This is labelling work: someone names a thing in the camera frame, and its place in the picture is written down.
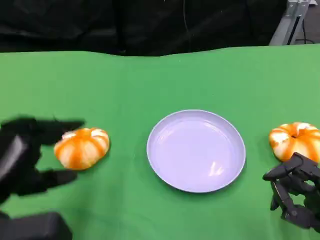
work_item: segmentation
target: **green tablecloth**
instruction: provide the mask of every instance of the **green tablecloth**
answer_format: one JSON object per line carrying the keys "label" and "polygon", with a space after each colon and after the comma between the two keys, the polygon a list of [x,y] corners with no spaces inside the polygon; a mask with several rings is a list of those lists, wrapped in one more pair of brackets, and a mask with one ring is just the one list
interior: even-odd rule
{"label": "green tablecloth", "polygon": [[[84,118],[108,131],[109,156],[46,194],[12,196],[11,216],[60,212],[75,240],[315,240],[320,234],[269,211],[262,175],[278,162],[269,131],[304,121],[320,127],[320,45],[244,47],[164,57],[91,52],[0,54],[0,120],[17,114]],[[238,129],[245,168],[210,194],[173,189],[152,171],[146,142],[164,116],[217,113]],[[44,147],[40,169],[61,168]]]}

